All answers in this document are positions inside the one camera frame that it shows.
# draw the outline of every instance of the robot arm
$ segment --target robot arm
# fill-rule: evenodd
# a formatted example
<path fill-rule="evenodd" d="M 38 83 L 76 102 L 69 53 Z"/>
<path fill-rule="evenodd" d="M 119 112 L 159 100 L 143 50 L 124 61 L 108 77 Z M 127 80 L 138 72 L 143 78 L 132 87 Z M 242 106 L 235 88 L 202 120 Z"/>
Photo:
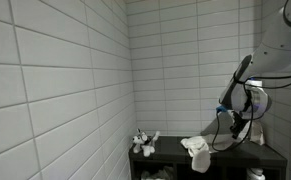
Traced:
<path fill-rule="evenodd" d="M 244 83 L 254 75 L 275 72 L 290 66 L 291 0 L 287 0 L 284 8 L 277 12 L 274 21 L 269 25 L 260 46 L 244 58 L 219 99 L 223 107 L 234 112 L 235 124 L 231 128 L 234 138 L 251 119 L 251 114 L 253 119 L 260 118 L 271 105 L 269 96 L 261 87 L 246 86 L 245 89 Z"/>

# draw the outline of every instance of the white toy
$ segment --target white toy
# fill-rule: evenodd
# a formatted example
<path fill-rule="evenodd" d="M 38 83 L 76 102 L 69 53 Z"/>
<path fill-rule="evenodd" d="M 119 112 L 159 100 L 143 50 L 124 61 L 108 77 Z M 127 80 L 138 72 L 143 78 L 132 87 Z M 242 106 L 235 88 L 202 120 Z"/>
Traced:
<path fill-rule="evenodd" d="M 134 153 L 139 153 L 143 150 L 144 156 L 148 157 L 151 153 L 155 152 L 155 141 L 157 141 L 160 132 L 156 131 L 154 136 L 149 137 L 140 129 L 137 129 L 137 131 L 138 135 L 133 137 L 133 143 L 136 144 L 133 151 Z"/>

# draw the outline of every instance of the white towel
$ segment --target white towel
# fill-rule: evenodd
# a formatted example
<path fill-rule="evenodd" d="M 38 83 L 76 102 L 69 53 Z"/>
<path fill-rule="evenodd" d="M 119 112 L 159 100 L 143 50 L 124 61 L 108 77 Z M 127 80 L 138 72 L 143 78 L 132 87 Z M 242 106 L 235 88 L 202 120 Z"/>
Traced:
<path fill-rule="evenodd" d="M 200 173 L 205 173 L 211 165 L 210 152 L 215 152 L 209 147 L 213 141 L 214 135 L 194 136 L 189 139 L 182 139 L 181 144 L 188 150 L 192 159 L 192 169 Z M 218 135 L 214 147 L 216 149 L 226 149 L 231 146 L 233 139 L 231 135 Z"/>

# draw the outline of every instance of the black shelf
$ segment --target black shelf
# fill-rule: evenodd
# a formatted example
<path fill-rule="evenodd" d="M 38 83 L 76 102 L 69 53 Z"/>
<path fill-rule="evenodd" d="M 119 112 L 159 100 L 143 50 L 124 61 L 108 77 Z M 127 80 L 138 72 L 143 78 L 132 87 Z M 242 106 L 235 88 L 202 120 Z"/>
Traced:
<path fill-rule="evenodd" d="M 246 179 L 246 168 L 263 168 L 266 179 L 284 180 L 287 160 L 268 146 L 252 142 L 238 148 L 211 154 L 211 167 L 202 174 L 191 169 L 192 158 L 180 144 L 184 137 L 162 136 L 155 144 L 155 153 L 144 157 L 143 153 L 129 151 L 132 179 L 140 179 L 143 170 L 153 173 L 165 165 L 174 168 L 174 179 Z"/>

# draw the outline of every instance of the black cable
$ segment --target black cable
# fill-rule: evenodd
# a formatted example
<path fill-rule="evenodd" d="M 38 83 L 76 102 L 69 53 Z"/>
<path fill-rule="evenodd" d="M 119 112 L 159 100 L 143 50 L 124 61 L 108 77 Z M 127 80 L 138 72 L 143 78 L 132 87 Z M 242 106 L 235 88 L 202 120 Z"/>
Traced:
<path fill-rule="evenodd" d="M 264 88 L 264 89 L 280 89 L 280 88 L 285 88 L 285 87 L 288 87 L 288 86 L 291 85 L 291 83 L 289 83 L 289 84 L 286 84 L 286 85 L 283 85 L 283 86 L 278 86 L 278 87 L 266 87 L 266 86 L 260 87 L 260 86 L 254 86 L 254 85 L 246 84 L 246 82 L 249 79 L 247 79 L 245 82 L 240 82 L 239 80 L 235 79 L 235 73 L 234 73 L 233 78 L 234 78 L 235 82 L 243 85 L 244 92 L 245 92 L 246 96 L 249 96 L 249 93 L 248 93 L 248 91 L 246 89 L 246 86 L 249 86 L 249 87 L 258 87 L 258 88 Z M 253 77 L 253 79 L 290 79 L 290 78 L 291 78 L 291 75 L 290 76 L 281 76 L 281 77 Z M 216 149 L 214 147 L 215 139 L 218 136 L 219 127 L 220 127 L 219 116 L 218 116 L 218 113 L 219 112 L 216 112 L 216 117 L 217 117 L 217 130 L 216 130 L 216 134 L 214 136 L 214 139 L 212 141 L 212 148 L 215 151 L 225 152 L 225 151 L 233 150 L 233 149 L 237 148 L 239 145 L 241 145 L 246 140 L 246 138 L 248 137 L 248 135 L 249 135 L 249 133 L 251 131 L 252 123 L 253 123 L 254 120 L 256 120 L 256 119 L 254 119 L 254 105 L 253 105 L 253 102 L 252 101 L 250 101 L 250 105 L 251 105 L 251 119 L 249 120 L 250 121 L 250 124 L 249 124 L 248 131 L 247 131 L 245 137 L 239 143 L 235 144 L 234 146 L 230 146 L 230 147 L 228 147 L 228 148 L 226 148 L 224 150 Z"/>
<path fill-rule="evenodd" d="M 281 88 L 288 87 L 290 85 L 291 85 L 291 83 L 283 85 L 283 86 L 268 87 L 268 86 L 254 86 L 254 85 L 251 85 L 251 84 L 246 84 L 246 86 L 249 86 L 249 87 L 259 87 L 259 88 L 263 88 L 263 89 L 281 89 Z"/>
<path fill-rule="evenodd" d="M 245 87 L 246 82 L 247 82 L 247 80 L 244 82 L 243 87 L 244 87 L 245 94 L 248 95 L 248 92 L 247 92 L 246 87 Z M 225 152 L 225 151 L 233 150 L 233 149 L 237 148 L 239 145 L 241 145 L 241 144 L 242 144 L 242 143 L 247 139 L 247 137 L 248 137 L 248 135 L 249 135 L 249 133 L 250 133 L 250 131 L 251 131 L 251 129 L 252 129 L 252 122 L 253 122 L 253 120 L 254 120 L 254 105 L 253 105 L 253 102 L 252 102 L 252 101 L 250 101 L 250 104 L 251 104 L 251 110 L 252 110 L 252 113 L 251 113 L 251 119 L 250 119 L 250 123 L 249 123 L 249 127 L 248 127 L 248 130 L 247 130 L 246 135 L 244 136 L 244 138 L 243 138 L 239 143 L 235 144 L 234 146 L 230 146 L 230 147 L 228 147 L 228 148 L 226 148 L 226 149 L 223 149 L 223 150 L 221 150 L 221 149 L 216 149 L 216 148 L 214 147 L 215 139 L 216 139 L 216 137 L 218 136 L 218 133 L 219 133 L 219 127 L 220 127 L 219 117 L 218 117 L 218 112 L 216 112 L 216 117 L 217 117 L 217 130 L 216 130 L 216 134 L 215 134 L 215 136 L 214 136 L 214 139 L 213 139 L 213 141 L 212 141 L 212 148 L 213 148 L 215 151 L 218 151 L 218 152 Z"/>

